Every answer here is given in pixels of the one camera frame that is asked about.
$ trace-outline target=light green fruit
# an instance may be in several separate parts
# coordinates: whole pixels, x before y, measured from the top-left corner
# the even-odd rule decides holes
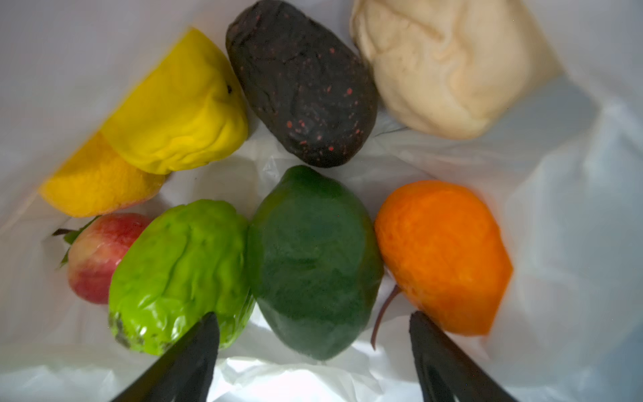
[[[244,267],[247,231],[233,206],[207,199],[150,223],[112,277],[109,327],[116,340],[158,356],[214,311],[219,348],[230,346],[255,305]]]

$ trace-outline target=dark spot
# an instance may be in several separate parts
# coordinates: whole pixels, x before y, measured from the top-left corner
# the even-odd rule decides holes
[[[125,329],[123,327],[123,320],[121,320],[120,315],[116,314],[111,320],[113,324],[116,324],[116,336],[114,337],[118,343],[123,345],[124,347],[130,349],[131,344],[129,343],[129,339],[127,339],[127,335],[125,334]]]

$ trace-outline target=plastic bag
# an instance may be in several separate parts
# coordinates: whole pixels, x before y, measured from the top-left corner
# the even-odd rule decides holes
[[[50,234],[84,221],[68,221],[34,188],[188,23],[222,47],[227,25],[251,3],[0,6],[0,55],[7,60],[0,64],[0,399],[104,401],[152,362],[116,345],[106,309],[77,300],[64,271],[55,271],[64,246]],[[292,3],[349,42],[351,1]],[[363,150],[325,173],[349,186],[373,216],[392,190],[418,179],[476,190],[502,227],[515,274],[488,340],[457,338],[459,344],[522,401],[638,400],[636,381],[626,379],[643,369],[641,332],[634,331],[643,322],[643,52],[635,45],[643,10],[633,0],[526,4],[571,80],[536,91],[471,142],[400,129],[383,111]],[[298,164],[262,124],[252,127],[232,157],[174,174],[158,197],[135,209],[155,215],[214,198],[250,216]],[[385,281],[375,311],[391,286]],[[407,333],[412,310],[399,298],[377,351],[367,342],[371,323],[322,365],[281,345],[257,309],[221,353],[209,399],[419,400]]]

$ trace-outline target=mango stem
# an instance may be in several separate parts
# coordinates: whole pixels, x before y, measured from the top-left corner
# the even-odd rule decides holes
[[[391,304],[393,299],[402,293],[402,289],[398,285],[395,285],[393,290],[391,291],[391,294],[388,296],[384,304],[382,305],[382,308],[379,310],[379,314],[377,315],[377,320],[375,321],[375,326],[373,327],[373,334],[370,337],[370,345],[373,347],[373,350],[375,350],[375,342],[377,340],[377,331],[379,330],[379,324],[382,323],[382,318],[384,318],[384,312],[386,309],[388,309],[388,306]]]

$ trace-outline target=yellow fruit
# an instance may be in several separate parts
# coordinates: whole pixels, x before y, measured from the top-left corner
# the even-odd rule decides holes
[[[165,177],[133,167],[98,133],[40,187],[54,208],[90,217],[127,208],[154,197]]]
[[[229,156],[248,137],[248,119],[228,59],[191,29],[101,132],[132,165],[168,174]]]

